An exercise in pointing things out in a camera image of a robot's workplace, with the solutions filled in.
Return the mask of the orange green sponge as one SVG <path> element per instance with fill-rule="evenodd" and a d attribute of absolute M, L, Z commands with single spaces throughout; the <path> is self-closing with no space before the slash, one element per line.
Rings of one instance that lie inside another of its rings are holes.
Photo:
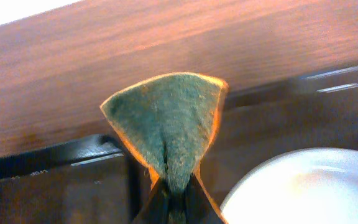
<path fill-rule="evenodd" d="M 225 222 L 201 180 L 200 163 L 218 135 L 227 91 L 220 78 L 168 73 L 120 90 L 100 106 L 124 147 L 149 171 L 150 192 L 159 179 L 166 182 L 168 223 L 186 223 L 184 191 L 191 175 Z"/>

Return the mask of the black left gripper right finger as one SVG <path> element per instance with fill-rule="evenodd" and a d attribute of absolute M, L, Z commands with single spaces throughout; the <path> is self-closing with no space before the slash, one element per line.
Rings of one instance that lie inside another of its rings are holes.
<path fill-rule="evenodd" d="M 184 196 L 187 224 L 225 224 L 215 211 L 195 175 L 190 176 Z"/>

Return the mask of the white plate front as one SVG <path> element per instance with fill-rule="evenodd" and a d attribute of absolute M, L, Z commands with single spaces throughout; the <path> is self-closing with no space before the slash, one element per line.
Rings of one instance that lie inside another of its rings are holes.
<path fill-rule="evenodd" d="M 246 174 L 221 205 L 229 223 L 358 223 L 358 151 L 284 153 Z"/>

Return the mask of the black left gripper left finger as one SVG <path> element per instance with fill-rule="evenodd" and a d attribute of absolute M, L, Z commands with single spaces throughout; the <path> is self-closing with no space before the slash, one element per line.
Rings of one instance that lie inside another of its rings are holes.
<path fill-rule="evenodd" d="M 159 179 L 150 195 L 147 203 L 132 221 L 132 224 L 167 224 L 170 193 L 164 180 Z"/>

